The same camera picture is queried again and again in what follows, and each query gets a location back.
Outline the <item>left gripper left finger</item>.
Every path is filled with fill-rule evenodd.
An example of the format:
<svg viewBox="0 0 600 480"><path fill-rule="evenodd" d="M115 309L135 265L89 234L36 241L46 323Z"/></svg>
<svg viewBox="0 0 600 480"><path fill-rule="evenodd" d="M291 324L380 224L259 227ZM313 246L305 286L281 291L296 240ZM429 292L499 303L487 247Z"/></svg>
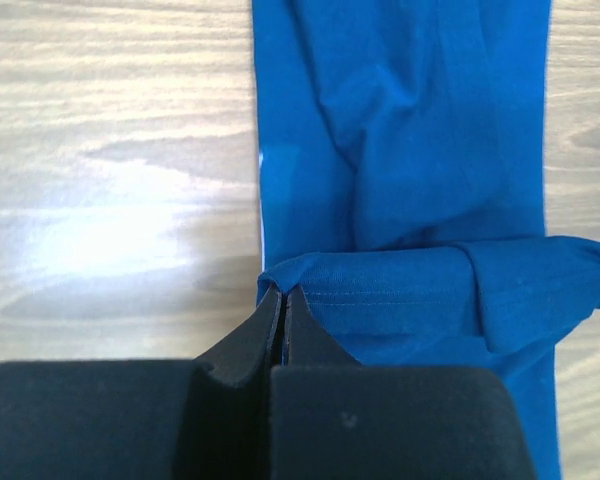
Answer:
<svg viewBox="0 0 600 480"><path fill-rule="evenodd" d="M255 479L283 295L194 359L0 363L0 479Z"/></svg>

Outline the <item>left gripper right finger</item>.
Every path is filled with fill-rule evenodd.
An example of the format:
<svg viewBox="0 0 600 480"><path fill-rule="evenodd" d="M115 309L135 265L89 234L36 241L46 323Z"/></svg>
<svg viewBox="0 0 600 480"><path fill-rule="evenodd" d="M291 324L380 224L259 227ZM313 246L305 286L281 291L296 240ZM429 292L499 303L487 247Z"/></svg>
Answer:
<svg viewBox="0 0 600 480"><path fill-rule="evenodd" d="M270 374L274 479L532 479L508 390L474 367L371 367L287 298Z"/></svg>

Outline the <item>blue t shirt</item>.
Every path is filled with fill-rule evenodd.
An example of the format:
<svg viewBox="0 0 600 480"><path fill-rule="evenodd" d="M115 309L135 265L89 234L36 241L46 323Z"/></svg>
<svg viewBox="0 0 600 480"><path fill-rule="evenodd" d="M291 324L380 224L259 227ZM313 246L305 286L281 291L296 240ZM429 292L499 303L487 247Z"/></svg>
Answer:
<svg viewBox="0 0 600 480"><path fill-rule="evenodd" d="M261 290L371 365L471 365L561 475L556 344L600 243L544 224L547 1L256 1Z"/></svg>

